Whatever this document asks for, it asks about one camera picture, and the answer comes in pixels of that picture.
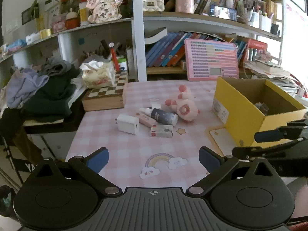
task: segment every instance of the purple book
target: purple book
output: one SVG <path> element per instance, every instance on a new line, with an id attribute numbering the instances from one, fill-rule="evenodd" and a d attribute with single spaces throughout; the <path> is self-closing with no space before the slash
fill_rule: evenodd
<path id="1" fill-rule="evenodd" d="M 162 64 L 163 60 L 167 57 L 171 49 L 181 39 L 183 35 L 184 32 L 177 33 L 177 36 L 173 39 L 173 41 L 168 45 L 168 47 L 166 47 L 166 49 L 162 52 L 162 54 L 153 62 L 153 67 L 159 67 Z"/>

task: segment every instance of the pink plush toy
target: pink plush toy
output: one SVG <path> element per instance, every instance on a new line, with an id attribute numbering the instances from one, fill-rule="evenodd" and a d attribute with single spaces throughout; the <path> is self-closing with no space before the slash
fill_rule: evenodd
<path id="1" fill-rule="evenodd" d="M 194 96 L 189 88 L 185 85 L 180 85 L 179 91 L 177 99 L 167 99 L 165 105 L 169 106 L 185 122 L 192 122 L 200 113 L 200 110 L 198 110 L 194 102 Z"/>

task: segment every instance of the orange book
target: orange book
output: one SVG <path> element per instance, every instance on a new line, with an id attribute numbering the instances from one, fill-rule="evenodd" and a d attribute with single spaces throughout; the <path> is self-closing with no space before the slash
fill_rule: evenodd
<path id="1" fill-rule="evenodd" d="M 199 39 L 201 34 L 198 35 L 191 35 L 190 38 Z M 178 61 L 185 55 L 185 45 L 183 45 L 178 52 L 170 59 L 170 61 L 167 63 L 167 66 L 170 67 L 171 65 L 175 66 Z"/>

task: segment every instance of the box label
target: box label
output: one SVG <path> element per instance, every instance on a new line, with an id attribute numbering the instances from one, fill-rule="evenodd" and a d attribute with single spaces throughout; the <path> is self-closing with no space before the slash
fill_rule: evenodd
<path id="1" fill-rule="evenodd" d="M 223 122 L 223 124 L 226 124 L 229 116 L 229 111 L 216 98 L 214 98 L 212 110 Z"/>

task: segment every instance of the ribbed black surface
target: ribbed black surface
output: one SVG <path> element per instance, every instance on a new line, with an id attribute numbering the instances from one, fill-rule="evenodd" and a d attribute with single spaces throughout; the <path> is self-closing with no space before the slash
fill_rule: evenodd
<path id="1" fill-rule="evenodd" d="M 185 196 L 179 188 L 128 188 L 103 201 L 97 213 L 69 231 L 236 231 L 223 223 L 204 200 Z M 287 231 L 287 227 L 273 229 Z"/>

